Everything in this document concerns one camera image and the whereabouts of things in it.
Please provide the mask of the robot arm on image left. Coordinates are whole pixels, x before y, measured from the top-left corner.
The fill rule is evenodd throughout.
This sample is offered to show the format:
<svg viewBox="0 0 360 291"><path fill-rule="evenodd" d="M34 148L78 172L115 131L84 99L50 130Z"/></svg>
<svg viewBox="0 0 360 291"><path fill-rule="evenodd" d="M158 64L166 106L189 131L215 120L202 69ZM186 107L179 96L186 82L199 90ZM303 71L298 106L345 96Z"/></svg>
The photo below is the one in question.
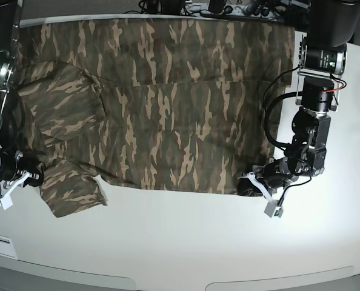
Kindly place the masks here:
<svg viewBox="0 0 360 291"><path fill-rule="evenodd" d="M23 1L0 1L0 207L9 208L17 187L38 187L44 164L24 135L26 114L15 81L15 56Z"/></svg>

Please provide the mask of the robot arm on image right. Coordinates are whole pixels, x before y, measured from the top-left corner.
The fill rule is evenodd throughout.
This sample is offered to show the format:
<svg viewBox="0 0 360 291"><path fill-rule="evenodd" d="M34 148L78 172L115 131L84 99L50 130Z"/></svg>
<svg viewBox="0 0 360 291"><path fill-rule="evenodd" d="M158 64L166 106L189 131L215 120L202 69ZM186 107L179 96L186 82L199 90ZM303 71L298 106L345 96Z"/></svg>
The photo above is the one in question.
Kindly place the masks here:
<svg viewBox="0 0 360 291"><path fill-rule="evenodd" d="M307 35L299 51L298 75L303 88L264 101L264 132L268 141L284 152L263 166L239 177L241 196L262 196L273 206L282 207L284 198L273 199L278 189L284 193L299 186L297 180L312 179L324 171L331 118L338 108L337 92L346 88L341 79L347 60L347 43L352 39L360 17L360 1L310 1ZM292 121L290 143L279 142L270 133L270 117L283 100L294 98L299 109Z"/></svg>

